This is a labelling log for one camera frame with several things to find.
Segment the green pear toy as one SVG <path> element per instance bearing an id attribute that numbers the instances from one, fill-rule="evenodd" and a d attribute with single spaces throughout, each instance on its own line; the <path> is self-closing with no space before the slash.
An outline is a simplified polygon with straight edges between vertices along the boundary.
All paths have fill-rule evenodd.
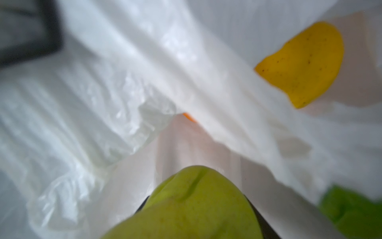
<path id="1" fill-rule="evenodd" d="M 205 166 L 169 177 L 104 239 L 261 239 L 256 215 L 229 179 Z"/>

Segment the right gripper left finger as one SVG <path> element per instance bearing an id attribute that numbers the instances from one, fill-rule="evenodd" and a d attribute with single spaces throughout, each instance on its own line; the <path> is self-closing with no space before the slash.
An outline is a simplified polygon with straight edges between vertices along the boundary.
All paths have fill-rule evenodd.
<path id="1" fill-rule="evenodd" d="M 144 201 L 141 203 L 141 205 L 140 205 L 140 206 L 138 207 L 138 209 L 136 210 L 135 214 L 138 213 L 139 211 L 141 211 L 141 210 L 143 209 L 143 207 L 145 206 L 145 204 L 146 204 L 146 202 L 147 202 L 148 199 L 149 199 L 149 196 L 146 197 L 146 198 L 144 199 Z"/>

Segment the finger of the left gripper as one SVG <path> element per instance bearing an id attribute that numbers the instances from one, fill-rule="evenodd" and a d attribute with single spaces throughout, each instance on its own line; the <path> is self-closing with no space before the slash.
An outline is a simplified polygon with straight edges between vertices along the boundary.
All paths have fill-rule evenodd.
<path id="1" fill-rule="evenodd" d="M 56 1 L 1 1 L 1 66 L 55 54 L 63 48 Z"/>

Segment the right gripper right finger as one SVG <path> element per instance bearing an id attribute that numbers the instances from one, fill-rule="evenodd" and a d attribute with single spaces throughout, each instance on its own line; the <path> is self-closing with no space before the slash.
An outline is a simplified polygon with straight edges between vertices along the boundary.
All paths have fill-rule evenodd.
<path id="1" fill-rule="evenodd" d="M 252 207 L 256 218 L 258 220 L 263 239 L 281 239 L 280 236 L 274 231 L 270 224 L 264 219 L 264 217 L 259 213 L 259 211 L 254 207 L 250 200 L 246 197 L 247 201 Z"/>

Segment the white plastic bag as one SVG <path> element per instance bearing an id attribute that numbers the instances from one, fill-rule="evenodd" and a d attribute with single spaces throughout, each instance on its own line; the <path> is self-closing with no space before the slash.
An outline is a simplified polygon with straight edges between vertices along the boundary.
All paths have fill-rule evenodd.
<path id="1" fill-rule="evenodd" d="M 58 6 L 63 49 L 1 69 L 1 238 L 98 239 L 191 165 L 283 239 L 347 239 L 318 208 L 333 186 L 382 201 L 381 1 Z M 345 54 L 298 110 L 254 67 L 320 21 Z"/>

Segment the yellow mango toy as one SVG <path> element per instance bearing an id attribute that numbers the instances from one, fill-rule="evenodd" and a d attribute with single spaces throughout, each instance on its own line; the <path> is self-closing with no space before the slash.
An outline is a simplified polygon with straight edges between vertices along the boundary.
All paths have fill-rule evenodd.
<path id="1" fill-rule="evenodd" d="M 264 58 L 254 70 L 301 109 L 324 94 L 339 74 L 344 42 L 340 31 L 317 22 Z"/>

